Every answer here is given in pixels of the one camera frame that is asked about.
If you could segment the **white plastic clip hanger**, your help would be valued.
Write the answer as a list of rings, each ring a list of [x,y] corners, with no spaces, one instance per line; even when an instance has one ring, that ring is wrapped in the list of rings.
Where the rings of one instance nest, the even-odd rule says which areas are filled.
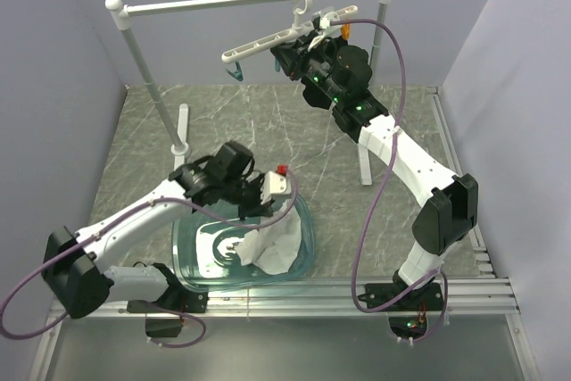
[[[221,60],[224,63],[240,62],[247,57],[267,51],[270,48],[285,42],[294,41],[299,37],[307,36],[311,33],[315,33],[316,35],[316,31],[313,29],[311,21],[302,22],[302,16],[310,10],[312,5],[313,0],[303,0],[303,3],[298,2],[293,9],[294,22],[290,28],[280,30],[279,32],[259,38],[247,44],[231,48],[221,55]],[[330,11],[333,11],[331,7],[326,8],[324,11],[319,11],[317,14],[320,12],[325,13]],[[340,21],[344,21],[354,17],[358,11],[359,8],[357,5],[349,5],[337,10],[336,12],[339,14]]]

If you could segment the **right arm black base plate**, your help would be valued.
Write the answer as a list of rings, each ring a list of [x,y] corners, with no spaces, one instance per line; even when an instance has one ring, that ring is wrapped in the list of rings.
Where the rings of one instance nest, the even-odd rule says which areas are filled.
[[[396,283],[367,283],[365,292],[358,296],[368,310],[386,304],[405,290],[405,285]],[[400,341],[410,344],[423,341],[446,320],[449,287],[430,280],[419,289],[404,295],[399,301],[387,306],[384,311],[390,313],[388,318],[392,333]]]

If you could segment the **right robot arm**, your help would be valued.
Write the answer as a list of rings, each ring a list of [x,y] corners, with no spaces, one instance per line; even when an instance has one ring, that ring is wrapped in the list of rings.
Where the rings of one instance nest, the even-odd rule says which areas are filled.
[[[343,37],[328,37],[317,46],[301,37],[270,52],[289,79],[303,84],[306,102],[330,109],[338,128],[384,162],[415,197],[420,208],[412,225],[415,243],[393,276],[394,301],[415,308],[447,252],[477,223],[477,181],[437,162],[372,95],[366,50]]]

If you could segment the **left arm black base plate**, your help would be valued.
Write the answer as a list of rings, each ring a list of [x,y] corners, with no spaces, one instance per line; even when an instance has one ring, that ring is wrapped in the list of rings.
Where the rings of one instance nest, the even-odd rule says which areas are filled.
[[[209,295],[182,289],[167,292],[157,302],[128,301],[127,313],[145,315],[145,334],[150,342],[166,348],[183,348],[197,344],[206,334],[206,325],[197,314],[204,314]],[[163,343],[162,340],[179,339],[183,328],[194,324],[200,328],[198,336],[182,344]]]

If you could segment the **white underwear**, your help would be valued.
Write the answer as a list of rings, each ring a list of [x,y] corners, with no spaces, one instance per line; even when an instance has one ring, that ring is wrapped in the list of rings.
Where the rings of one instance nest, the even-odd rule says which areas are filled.
[[[253,265],[268,275],[280,275],[292,267],[301,241],[301,219],[292,208],[279,222],[247,232],[236,254],[242,266]]]

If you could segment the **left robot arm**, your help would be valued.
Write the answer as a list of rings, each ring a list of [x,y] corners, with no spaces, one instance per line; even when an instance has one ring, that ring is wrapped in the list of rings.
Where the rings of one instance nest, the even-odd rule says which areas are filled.
[[[252,152],[236,141],[214,155],[176,167],[147,195],[97,224],[72,232],[57,228],[47,238],[41,276],[65,313],[81,319],[115,301],[147,301],[171,311],[183,289],[161,263],[126,268],[117,261],[131,247],[182,217],[185,209],[221,220],[211,210],[224,202],[237,210],[235,225],[253,228],[251,218],[268,227],[279,221],[275,206],[290,199],[293,186],[286,170],[254,170]]]

